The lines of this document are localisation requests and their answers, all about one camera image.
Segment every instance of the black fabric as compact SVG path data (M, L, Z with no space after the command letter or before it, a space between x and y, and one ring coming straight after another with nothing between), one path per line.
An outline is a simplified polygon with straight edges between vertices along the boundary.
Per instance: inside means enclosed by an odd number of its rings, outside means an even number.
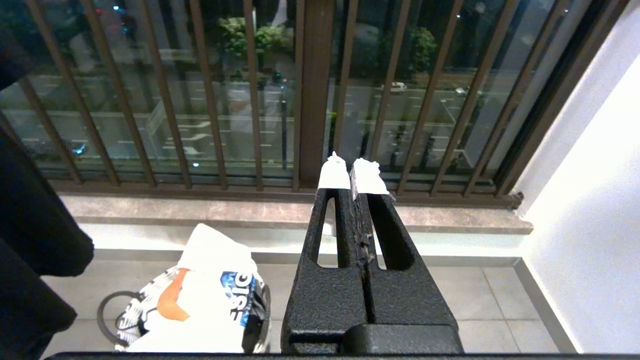
M31 160L0 131L0 237L37 274L77 276L93 242Z
M76 276L93 243L31 160L0 131L0 358L39 359L76 312L41 275Z

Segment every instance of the car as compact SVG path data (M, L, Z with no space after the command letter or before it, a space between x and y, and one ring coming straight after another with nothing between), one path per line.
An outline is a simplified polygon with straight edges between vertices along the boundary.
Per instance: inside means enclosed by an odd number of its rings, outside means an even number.
M460 96L460 97L465 97L467 96L467 94L469 93L469 86L463 87L463 88L457 88L456 89L456 95ZM482 90L478 90L478 96L482 96Z
M385 85L382 84L382 86L380 86L380 90L384 90L385 89ZM404 83L401 83L399 81L394 81L393 83L391 83L391 94L400 94L406 91L406 85Z

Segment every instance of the tree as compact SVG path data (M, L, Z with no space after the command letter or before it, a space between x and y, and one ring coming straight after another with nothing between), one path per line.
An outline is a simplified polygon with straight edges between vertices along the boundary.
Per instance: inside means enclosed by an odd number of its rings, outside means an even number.
M413 47L411 62L414 72L427 72L431 68L431 59L435 54L436 39L426 28L415 28L411 31Z
M283 26L262 26L255 32L255 47L258 54L269 50L281 50L287 39Z
M220 19L220 46L227 54L244 58L246 56L246 34L244 33L244 18L230 17Z

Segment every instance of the balcony railing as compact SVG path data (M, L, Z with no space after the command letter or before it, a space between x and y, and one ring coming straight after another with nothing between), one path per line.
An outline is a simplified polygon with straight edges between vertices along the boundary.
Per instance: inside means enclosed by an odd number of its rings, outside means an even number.
M311 199L337 151L401 202L517 207L626 3L7 0L0 127L67 192Z

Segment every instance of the tiled floor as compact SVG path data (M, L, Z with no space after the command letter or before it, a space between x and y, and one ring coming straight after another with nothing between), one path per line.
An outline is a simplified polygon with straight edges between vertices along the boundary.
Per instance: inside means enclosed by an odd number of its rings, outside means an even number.
M94 261L77 278L45 281L78 312L75 324L57 334L44 356L63 351L109 351L113 346L96 323L98 303L118 290L138 290L174 263L160 261ZM544 324L512 268L429 268L460 326L465 351L557 352ZM280 326L295 276L295 265L259 265L271 287L272 350L280 349ZM127 300L114 303L114 319Z

